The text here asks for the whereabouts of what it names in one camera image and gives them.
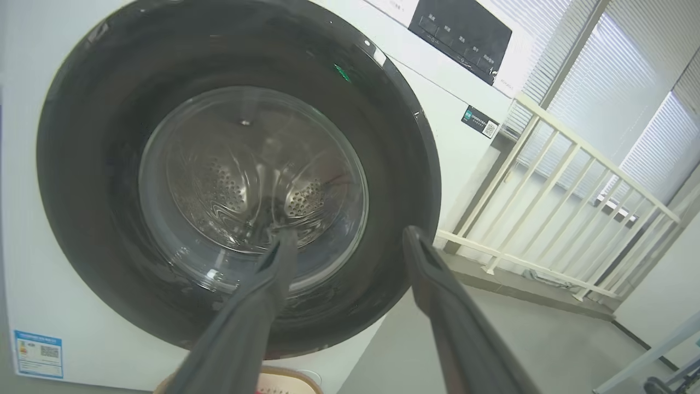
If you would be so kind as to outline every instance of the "window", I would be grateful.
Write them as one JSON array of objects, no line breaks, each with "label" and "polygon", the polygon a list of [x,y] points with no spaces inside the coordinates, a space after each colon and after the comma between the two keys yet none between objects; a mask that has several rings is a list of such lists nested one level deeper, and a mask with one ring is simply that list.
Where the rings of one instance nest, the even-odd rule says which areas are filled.
[{"label": "window", "polygon": [[[663,202],[700,159],[697,118],[693,120],[697,115],[691,104],[684,103],[697,97],[679,98],[693,95],[681,91],[700,95],[700,79],[690,76],[689,67],[688,87],[679,92],[674,88],[700,46],[697,20],[698,1],[613,0],[549,106],[557,118]],[[531,163],[550,132],[547,126],[536,130],[520,157],[522,163]],[[567,147],[563,138],[556,140],[538,172],[550,174]],[[575,158],[560,183],[569,187],[587,160],[584,153]],[[602,170],[589,171],[576,194],[586,195]],[[601,189],[609,184],[602,183]],[[619,189],[616,195],[624,192]]]},{"label": "window", "polygon": [[[504,15],[533,39],[533,69],[523,92],[536,102],[549,90],[595,5],[596,0],[491,0],[491,6],[484,1],[494,15]],[[507,125],[521,133],[529,119],[527,111],[516,108]]]}]

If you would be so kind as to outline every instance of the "gray floor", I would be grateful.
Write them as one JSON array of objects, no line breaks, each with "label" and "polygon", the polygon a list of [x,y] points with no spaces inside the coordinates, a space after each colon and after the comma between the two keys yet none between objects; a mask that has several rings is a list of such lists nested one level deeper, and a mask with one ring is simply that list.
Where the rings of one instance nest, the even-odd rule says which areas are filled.
[{"label": "gray floor", "polygon": [[483,264],[462,256],[446,254],[440,250],[437,252],[452,269],[457,280],[467,286],[592,318],[607,321],[615,319],[613,311],[608,307],[588,298],[583,301],[575,299],[573,295],[580,289],[579,287],[576,287],[573,292],[559,289],[498,268],[493,275],[490,275],[484,271]]},{"label": "gray floor", "polygon": [[[542,394],[585,394],[644,352],[612,323],[468,288]],[[611,394],[640,393],[661,362]],[[385,319],[340,394],[444,393],[430,324],[407,294]]]}]

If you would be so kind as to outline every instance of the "control panel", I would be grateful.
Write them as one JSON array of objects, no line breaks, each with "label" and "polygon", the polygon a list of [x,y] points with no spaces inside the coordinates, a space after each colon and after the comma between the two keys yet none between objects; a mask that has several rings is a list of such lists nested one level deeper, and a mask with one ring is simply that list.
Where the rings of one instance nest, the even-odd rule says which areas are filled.
[{"label": "control panel", "polygon": [[408,28],[489,85],[512,34],[476,0],[419,0]]}]

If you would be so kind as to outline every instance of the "white wall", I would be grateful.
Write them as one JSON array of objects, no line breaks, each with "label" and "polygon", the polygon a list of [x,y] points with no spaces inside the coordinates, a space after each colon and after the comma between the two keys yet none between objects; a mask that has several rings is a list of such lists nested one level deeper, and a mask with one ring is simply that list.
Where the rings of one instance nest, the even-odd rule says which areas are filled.
[{"label": "white wall", "polygon": [[0,104],[2,104],[2,87],[5,79],[5,28],[7,23],[5,18],[7,15],[7,0],[0,0]]},{"label": "white wall", "polygon": [[[700,309],[700,217],[668,249],[654,269],[615,311],[617,321],[654,346]],[[666,357],[683,365],[700,353],[700,333]]]}]

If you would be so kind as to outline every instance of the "front-load washing machine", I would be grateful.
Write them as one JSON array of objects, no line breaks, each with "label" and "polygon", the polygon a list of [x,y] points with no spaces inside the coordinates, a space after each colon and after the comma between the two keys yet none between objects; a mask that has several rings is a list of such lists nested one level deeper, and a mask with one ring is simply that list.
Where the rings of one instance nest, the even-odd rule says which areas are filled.
[{"label": "front-load washing machine", "polygon": [[401,230],[435,234],[511,101],[509,28],[464,57],[459,10],[399,3],[10,1],[17,373],[153,390],[291,227],[266,363],[336,393],[407,289]]}]

